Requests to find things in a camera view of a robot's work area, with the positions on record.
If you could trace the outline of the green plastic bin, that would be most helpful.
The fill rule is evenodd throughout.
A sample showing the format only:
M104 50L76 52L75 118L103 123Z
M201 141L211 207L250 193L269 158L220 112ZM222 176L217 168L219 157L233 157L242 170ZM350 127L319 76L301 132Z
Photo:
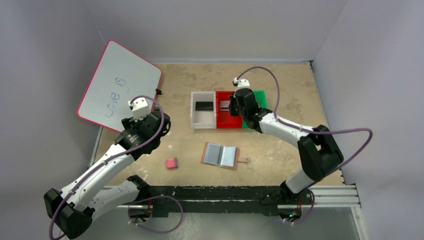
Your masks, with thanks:
M266 95L263 90L242 91L240 96L240 116L242 118L242 128L249 128L261 133L260 121L270 110L267 109Z

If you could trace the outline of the white plastic bin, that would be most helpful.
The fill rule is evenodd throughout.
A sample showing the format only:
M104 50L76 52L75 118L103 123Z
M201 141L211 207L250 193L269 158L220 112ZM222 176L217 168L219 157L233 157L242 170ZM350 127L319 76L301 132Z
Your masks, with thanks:
M212 102L212 110L196 110L197 102ZM217 127L216 92L192 91L190 100L190 125L192 129L215 129Z

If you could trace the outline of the pink eraser block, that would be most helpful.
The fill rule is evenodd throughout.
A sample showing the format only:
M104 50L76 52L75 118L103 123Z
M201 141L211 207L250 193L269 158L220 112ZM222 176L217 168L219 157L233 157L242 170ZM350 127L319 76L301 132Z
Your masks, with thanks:
M176 157L165 160L165 167L168 170L177 169L179 167L178 159Z

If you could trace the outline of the brown leather card holder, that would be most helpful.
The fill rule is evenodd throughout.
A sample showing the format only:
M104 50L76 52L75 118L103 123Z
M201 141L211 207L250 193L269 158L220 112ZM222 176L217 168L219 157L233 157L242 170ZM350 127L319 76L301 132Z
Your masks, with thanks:
M202 164L230 170L236 170L238 163L248 163L249 161L249 157L240 156L238 147L212 142L205 143L200 159Z

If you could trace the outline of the pink framed whiteboard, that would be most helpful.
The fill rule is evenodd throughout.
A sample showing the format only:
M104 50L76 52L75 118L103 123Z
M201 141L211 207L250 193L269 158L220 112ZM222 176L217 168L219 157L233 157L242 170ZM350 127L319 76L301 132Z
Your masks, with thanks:
M107 42L76 114L102 127L123 131L121 120L133 114L129 101L139 95L155 98L162 71L120 43Z

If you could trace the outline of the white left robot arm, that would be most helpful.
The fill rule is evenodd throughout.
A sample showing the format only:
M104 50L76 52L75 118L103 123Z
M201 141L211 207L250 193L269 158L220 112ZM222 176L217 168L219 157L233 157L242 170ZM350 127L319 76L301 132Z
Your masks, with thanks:
M82 235L101 215L129 202L146 203L149 191L141 186L142 179L132 176L111 189L104 186L143 154L151 154L159 147L161 137L171 127L171 118L158 108L139 121L122 120L124 131L106 153L86 172L60 190L51 188L44 196L50 217L49 238L57 226L68 239Z

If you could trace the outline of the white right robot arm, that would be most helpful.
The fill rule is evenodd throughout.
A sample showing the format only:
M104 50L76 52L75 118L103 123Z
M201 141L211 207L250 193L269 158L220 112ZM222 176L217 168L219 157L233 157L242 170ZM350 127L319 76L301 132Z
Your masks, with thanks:
M343 162L344 156L326 126L302 127L291 121L283 124L283 118L275 112L259 107L249 88L231 92L229 100L231 116L240 116L248 128L298 149L301 167L281 184L280 196L284 202L294 203L301 191L330 175Z

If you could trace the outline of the silver striped card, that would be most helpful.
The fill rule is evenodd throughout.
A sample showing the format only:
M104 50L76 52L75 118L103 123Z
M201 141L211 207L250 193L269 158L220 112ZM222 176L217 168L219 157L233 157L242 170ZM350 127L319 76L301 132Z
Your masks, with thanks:
M219 110L220 111L229 111L230 110L230 102L229 101L220 101L219 102Z

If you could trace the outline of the black card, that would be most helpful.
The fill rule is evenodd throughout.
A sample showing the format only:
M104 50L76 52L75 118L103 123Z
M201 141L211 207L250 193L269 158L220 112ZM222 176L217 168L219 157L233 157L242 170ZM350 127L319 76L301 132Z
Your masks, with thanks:
M214 111L213 101L196 101L194 106L195 111Z

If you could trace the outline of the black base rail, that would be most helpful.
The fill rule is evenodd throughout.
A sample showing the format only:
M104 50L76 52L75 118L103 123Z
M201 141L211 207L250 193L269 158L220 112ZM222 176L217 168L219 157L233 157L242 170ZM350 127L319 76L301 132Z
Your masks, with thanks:
M313 202L304 189L285 195L278 186L149 186L140 192L141 199L152 197L154 217L170 213L261 214L266 217L297 218L301 207Z

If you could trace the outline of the aluminium frame rail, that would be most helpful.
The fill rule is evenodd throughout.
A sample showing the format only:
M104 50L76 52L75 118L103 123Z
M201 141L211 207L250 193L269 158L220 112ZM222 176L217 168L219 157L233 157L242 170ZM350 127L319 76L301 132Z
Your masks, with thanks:
M314 185L316 208L359 208L361 201L355 185Z

